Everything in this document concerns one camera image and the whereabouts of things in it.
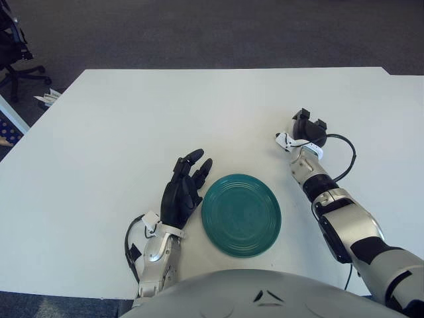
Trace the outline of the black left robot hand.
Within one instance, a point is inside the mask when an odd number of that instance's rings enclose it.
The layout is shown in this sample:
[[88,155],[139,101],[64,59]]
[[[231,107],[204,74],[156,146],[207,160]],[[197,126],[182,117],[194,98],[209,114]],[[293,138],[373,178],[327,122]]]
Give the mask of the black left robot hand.
[[198,190],[205,183],[213,165],[213,160],[208,158],[199,169],[190,175],[191,167],[204,155],[203,149],[190,152],[185,157],[176,161],[173,176],[167,183],[160,206],[160,220],[163,224],[183,229],[197,209],[203,198]]

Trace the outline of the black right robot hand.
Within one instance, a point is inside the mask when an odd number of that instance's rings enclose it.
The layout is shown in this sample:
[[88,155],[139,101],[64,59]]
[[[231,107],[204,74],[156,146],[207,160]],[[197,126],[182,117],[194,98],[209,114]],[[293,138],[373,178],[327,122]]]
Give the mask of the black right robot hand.
[[309,118],[310,112],[304,108],[292,117],[294,120],[292,129],[293,139],[306,140],[319,147],[323,147],[327,141],[327,124],[321,119],[312,122]]

